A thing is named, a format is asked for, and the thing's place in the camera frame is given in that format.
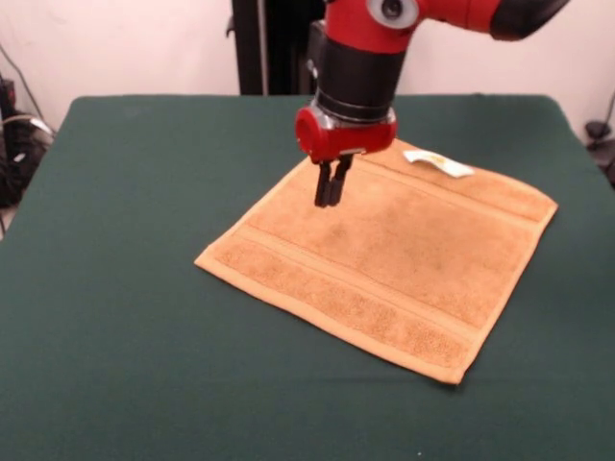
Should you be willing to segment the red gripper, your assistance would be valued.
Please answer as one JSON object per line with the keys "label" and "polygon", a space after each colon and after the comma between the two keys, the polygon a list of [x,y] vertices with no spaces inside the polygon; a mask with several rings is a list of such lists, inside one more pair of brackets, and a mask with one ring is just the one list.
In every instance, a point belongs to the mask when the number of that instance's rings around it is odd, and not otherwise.
{"label": "red gripper", "polygon": [[[397,134],[397,117],[389,109],[383,120],[358,124],[328,115],[315,103],[298,110],[295,136],[300,150],[313,163],[319,163],[314,204],[318,207],[340,203],[352,157],[343,155],[372,154],[387,149]],[[331,161],[339,158],[331,178]]]}

